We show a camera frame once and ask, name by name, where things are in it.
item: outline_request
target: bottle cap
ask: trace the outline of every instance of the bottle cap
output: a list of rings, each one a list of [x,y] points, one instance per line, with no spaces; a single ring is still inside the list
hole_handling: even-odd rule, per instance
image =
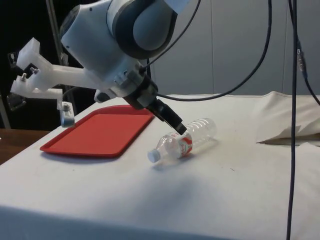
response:
[[[157,149],[153,149],[148,152],[148,158],[152,163],[156,163],[161,159],[160,152]]]

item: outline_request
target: black cable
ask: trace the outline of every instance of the black cable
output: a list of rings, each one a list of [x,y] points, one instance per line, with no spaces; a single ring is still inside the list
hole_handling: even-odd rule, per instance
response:
[[[214,95],[214,96],[210,96],[210,97],[203,97],[203,98],[193,98],[193,99],[177,98],[177,97],[172,97],[172,96],[166,96],[166,95],[159,94],[159,93],[158,93],[158,96],[165,98],[165,99],[170,99],[170,100],[180,101],[180,102],[200,102],[200,101],[218,99],[218,98],[221,98],[223,96],[226,96],[228,94],[233,93],[234,91],[236,91],[237,89],[242,87],[257,72],[257,70],[260,68],[261,64],[265,60],[265,57],[266,57],[266,54],[267,54],[268,48],[269,48],[269,43],[270,43],[271,29],[272,29],[272,0],[268,0],[268,30],[267,30],[267,35],[266,35],[266,40],[265,40],[265,45],[264,45],[262,56],[261,56],[259,62],[257,63],[257,65],[255,66],[255,68],[252,70],[252,72],[240,84],[235,86],[233,89],[231,89],[225,93],[218,94],[218,95]]]
[[[298,14],[297,0],[293,0],[293,72],[292,72],[292,118],[291,118],[291,176],[289,206],[286,226],[286,239],[290,240],[292,212],[295,193],[295,175],[296,175],[296,114],[297,114],[297,66],[298,66]]]
[[[69,90],[65,91],[64,94],[62,95],[62,99],[66,99],[67,95],[75,90],[81,89],[79,86],[74,86],[73,88],[70,88]]]
[[[152,64],[154,64],[159,58],[161,58],[163,55],[165,55],[179,40],[180,38],[185,34],[185,32],[188,30],[189,26],[191,25],[191,23],[193,22],[197,12],[198,12],[198,9],[199,9],[199,6],[200,6],[200,3],[201,3],[201,0],[198,0],[198,3],[194,9],[194,12],[189,20],[189,22],[187,23],[187,25],[185,26],[185,28],[183,29],[183,31],[180,33],[180,35],[173,41],[173,43],[171,43],[170,46],[168,46],[160,55],[158,55],[155,59],[153,59],[151,62],[149,62],[147,65],[143,66],[141,68],[141,72],[145,72],[147,70],[147,68],[149,66],[151,66]]]
[[[291,0],[288,0],[288,3],[289,3],[291,22],[292,22],[292,25],[293,25],[294,24],[294,10],[293,10],[293,7],[292,7]],[[299,56],[300,71],[302,72],[305,85],[308,88],[308,90],[309,90],[310,94],[312,95],[312,97],[314,98],[314,100],[320,105],[320,100],[317,98],[317,96],[316,96],[315,92],[313,91],[313,89],[311,88],[309,80],[308,80],[307,64],[306,64],[306,60],[305,60],[305,57],[304,57],[304,53],[302,51],[302,45],[301,45],[301,42],[299,40],[299,36],[298,36],[297,47],[298,47],[298,51],[299,51],[299,55],[298,56]]]

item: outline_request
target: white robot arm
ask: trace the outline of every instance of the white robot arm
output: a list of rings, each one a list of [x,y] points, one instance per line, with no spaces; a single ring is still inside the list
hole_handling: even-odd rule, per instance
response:
[[[18,76],[11,91],[27,98],[57,99],[61,124],[74,124],[72,105],[63,102],[58,84],[96,89],[109,98],[124,98],[136,109],[146,108],[180,134],[182,119],[157,99],[158,87],[141,71],[138,60],[160,54],[169,44],[178,13],[189,0],[101,0],[75,7],[60,29],[62,45],[83,66],[53,65],[40,55],[32,39],[20,52],[17,66],[33,74]]]

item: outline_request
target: white tablecloth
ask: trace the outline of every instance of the white tablecloth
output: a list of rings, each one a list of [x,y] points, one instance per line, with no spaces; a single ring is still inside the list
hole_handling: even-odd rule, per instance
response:
[[[0,239],[285,239],[291,152],[255,143],[261,99],[164,100],[185,123],[212,118],[218,129],[217,145],[175,164],[148,161],[172,131],[158,119],[114,161],[41,152],[58,127],[0,166]],[[94,104],[77,120],[124,103]],[[319,156],[315,146],[297,149],[293,239],[320,239]]]

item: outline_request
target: red and white label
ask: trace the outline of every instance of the red and white label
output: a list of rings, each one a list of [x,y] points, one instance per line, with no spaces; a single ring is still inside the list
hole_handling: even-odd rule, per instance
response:
[[[171,137],[177,140],[180,148],[180,156],[178,158],[182,158],[188,153],[191,152],[193,144],[192,144],[192,137],[189,133],[185,133],[180,135],[179,133],[171,133]]]

